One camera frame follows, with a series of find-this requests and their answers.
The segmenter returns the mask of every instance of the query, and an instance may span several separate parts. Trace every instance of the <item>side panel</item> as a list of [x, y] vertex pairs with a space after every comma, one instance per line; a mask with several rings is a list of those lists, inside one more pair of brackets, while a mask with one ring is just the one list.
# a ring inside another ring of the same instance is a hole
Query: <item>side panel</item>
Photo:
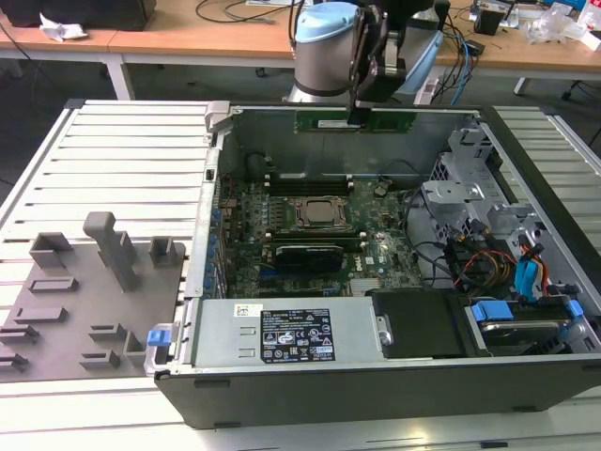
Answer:
[[174, 376], [155, 382], [192, 428], [542, 411], [601, 384], [600, 361]]

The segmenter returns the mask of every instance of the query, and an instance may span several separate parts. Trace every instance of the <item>warning label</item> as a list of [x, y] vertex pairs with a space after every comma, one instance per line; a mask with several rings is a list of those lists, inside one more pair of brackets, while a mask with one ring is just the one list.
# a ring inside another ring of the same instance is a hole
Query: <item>warning label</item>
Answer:
[[330, 310], [263, 310], [261, 360], [266, 364], [336, 360]]

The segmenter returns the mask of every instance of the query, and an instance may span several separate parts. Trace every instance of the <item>computer case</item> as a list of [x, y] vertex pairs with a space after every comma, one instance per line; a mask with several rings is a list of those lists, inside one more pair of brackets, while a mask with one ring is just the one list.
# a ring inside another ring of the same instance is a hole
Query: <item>computer case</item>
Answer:
[[156, 0], [0, 0], [13, 26], [39, 25], [39, 14], [59, 23], [142, 31]]

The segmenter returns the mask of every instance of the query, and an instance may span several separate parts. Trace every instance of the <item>white label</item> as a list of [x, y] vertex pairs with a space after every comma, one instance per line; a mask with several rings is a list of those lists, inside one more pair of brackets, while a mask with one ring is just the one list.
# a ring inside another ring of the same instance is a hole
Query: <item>white label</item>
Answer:
[[359, 129], [361, 125], [352, 125], [345, 120], [319, 120], [317, 127], [319, 129]]
[[262, 303], [237, 303], [234, 305], [235, 317], [260, 317], [263, 310]]

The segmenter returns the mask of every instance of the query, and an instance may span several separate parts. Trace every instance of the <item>black device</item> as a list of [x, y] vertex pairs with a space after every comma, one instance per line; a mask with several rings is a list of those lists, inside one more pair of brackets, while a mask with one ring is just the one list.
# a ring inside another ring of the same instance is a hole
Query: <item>black device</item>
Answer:
[[480, 56], [485, 52], [486, 46], [475, 40], [466, 40], [466, 45], [468, 46], [468, 54], [470, 56]]
[[142, 31], [156, 0], [0, 0], [13, 26], [36, 26], [39, 14], [58, 23], [85, 27]]
[[499, 24], [505, 17], [507, 8], [491, 5], [481, 4], [478, 8], [478, 14], [476, 16], [476, 23], [473, 26], [473, 31], [481, 35], [495, 36]]

